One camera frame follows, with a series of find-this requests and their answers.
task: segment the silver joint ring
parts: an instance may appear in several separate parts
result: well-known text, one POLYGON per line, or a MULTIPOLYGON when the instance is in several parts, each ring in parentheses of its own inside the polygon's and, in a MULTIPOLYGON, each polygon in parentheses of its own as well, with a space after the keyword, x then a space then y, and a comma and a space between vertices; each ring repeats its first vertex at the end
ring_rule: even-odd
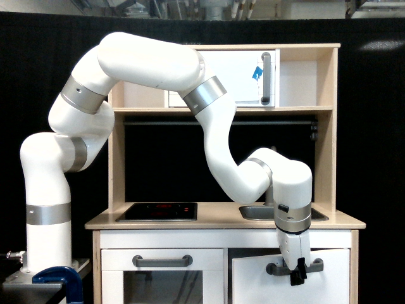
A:
POLYGON ((254 163, 258 163, 259 165, 261 165, 261 167, 266 171, 268 178, 270 180, 270 185, 273 183, 273 172, 271 171, 270 167, 262 160, 260 160, 259 158, 255 158, 255 157, 249 157, 246 158, 245 162, 254 162, 254 163))
POLYGON ((75 160, 73 165, 66 172, 78 172, 84 167, 87 161, 87 146, 81 137, 70 137, 74 147, 75 147, 75 160))
POLYGON ((69 77, 61 96, 69 105, 87 114, 96 114, 105 98, 79 84, 73 76, 69 77))
POLYGON ((70 221, 70 203, 49 206, 27 205, 28 225, 55 225, 70 221))
POLYGON ((218 77, 214 76, 184 96, 183 100, 190 108, 191 113, 197 115, 226 92, 227 90, 225 90, 218 77))
POLYGON ((311 225, 311 203, 298 208, 289 209, 285 212, 278 208, 278 203, 274 206, 274 221, 278 228, 287 232, 301 232, 311 225))

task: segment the countertop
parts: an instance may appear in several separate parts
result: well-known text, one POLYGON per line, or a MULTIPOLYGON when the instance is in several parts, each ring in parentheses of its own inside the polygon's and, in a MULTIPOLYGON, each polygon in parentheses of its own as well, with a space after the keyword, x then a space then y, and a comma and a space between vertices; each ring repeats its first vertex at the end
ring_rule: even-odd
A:
MULTIPOLYGON (((142 230, 142 229, 275 229, 273 220, 247 220, 242 217, 239 207, 234 202, 198 203, 197 220, 193 221, 136 221, 116 222, 115 220, 125 212, 133 203, 123 206, 110 213, 105 210, 86 223, 85 228, 90 230, 142 230)), ((364 229, 366 224, 343 212, 331 212, 315 203, 312 207, 326 215, 326 221, 312 221, 310 229, 364 229)))

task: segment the oven window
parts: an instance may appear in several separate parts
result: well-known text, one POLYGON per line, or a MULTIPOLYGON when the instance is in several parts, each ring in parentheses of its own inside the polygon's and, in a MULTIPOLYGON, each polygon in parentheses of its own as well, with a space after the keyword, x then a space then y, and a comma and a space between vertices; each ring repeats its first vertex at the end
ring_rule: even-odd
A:
POLYGON ((198 304, 203 303, 203 272, 126 271, 125 304, 198 304))

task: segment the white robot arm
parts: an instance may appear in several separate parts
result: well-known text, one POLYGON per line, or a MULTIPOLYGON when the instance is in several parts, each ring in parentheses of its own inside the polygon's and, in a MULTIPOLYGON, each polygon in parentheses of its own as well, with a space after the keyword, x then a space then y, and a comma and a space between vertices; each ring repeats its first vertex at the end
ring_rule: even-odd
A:
POLYGON ((22 145, 29 271, 71 264, 70 191, 63 173, 87 168, 107 140, 114 114, 103 100, 119 80, 177 91, 204 129, 206 160, 222 189, 250 204, 272 185, 282 255, 290 270, 299 258, 309 263, 308 166, 265 148, 237 165, 228 147, 236 105, 204 58, 189 47, 113 33, 73 69, 49 113, 55 133, 34 134, 22 145))

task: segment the blue sticker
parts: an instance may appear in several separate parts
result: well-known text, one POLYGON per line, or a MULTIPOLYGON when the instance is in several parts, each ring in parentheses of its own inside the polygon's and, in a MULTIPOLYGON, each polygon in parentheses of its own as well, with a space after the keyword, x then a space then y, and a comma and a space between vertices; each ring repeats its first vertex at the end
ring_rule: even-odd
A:
POLYGON ((258 81, 262 74, 263 74, 263 70, 257 66, 253 73, 252 78, 254 78, 254 79, 256 79, 256 81, 258 81))

